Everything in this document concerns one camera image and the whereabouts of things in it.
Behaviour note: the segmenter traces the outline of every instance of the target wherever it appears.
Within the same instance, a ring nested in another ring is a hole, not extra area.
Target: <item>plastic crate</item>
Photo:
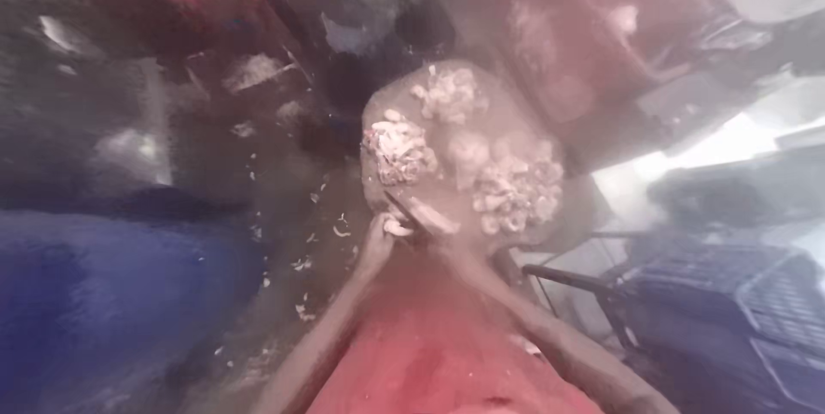
[[[803,251],[750,245],[659,251],[626,278],[624,292],[825,355],[821,271]]]
[[[752,344],[789,400],[825,412],[825,359],[767,341]]]

